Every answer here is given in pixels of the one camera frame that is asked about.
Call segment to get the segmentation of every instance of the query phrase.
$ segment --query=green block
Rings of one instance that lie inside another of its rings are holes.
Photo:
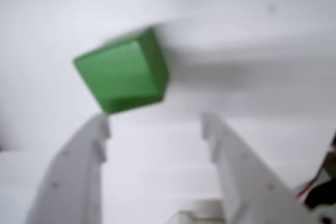
[[[74,63],[106,113],[159,102],[164,97],[168,71],[151,29],[80,56]]]

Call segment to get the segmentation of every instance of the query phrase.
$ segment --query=white surface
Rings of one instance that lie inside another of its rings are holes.
[[[204,114],[202,128],[218,170],[227,223],[318,223],[227,123]]]
[[[164,103],[112,119],[105,223],[163,223],[186,200],[218,197],[200,137],[203,111],[229,117],[290,187],[312,176],[334,134],[335,0],[0,3],[1,146],[32,152],[35,162],[11,171],[29,177],[32,191],[39,177],[29,171],[43,173],[51,154],[100,110],[72,59],[124,31],[161,23],[171,84]],[[5,180],[1,175],[2,188]],[[10,188],[7,198],[21,207],[11,212],[0,197],[1,215],[19,224],[16,213],[24,215],[29,195]]]

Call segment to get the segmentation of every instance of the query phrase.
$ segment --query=white wall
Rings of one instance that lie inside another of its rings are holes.
[[[164,103],[113,117],[105,223],[163,223],[187,200],[219,197],[199,134],[202,111],[229,117],[292,188],[312,176],[334,134],[335,0],[0,3],[0,143],[39,157],[15,168],[32,192],[39,176],[29,171],[42,174],[50,155],[100,110],[72,59],[159,23],[171,84]],[[11,162],[0,165],[8,171]],[[21,202],[11,212],[1,201],[0,215],[21,223],[29,199],[0,177],[6,199]]]

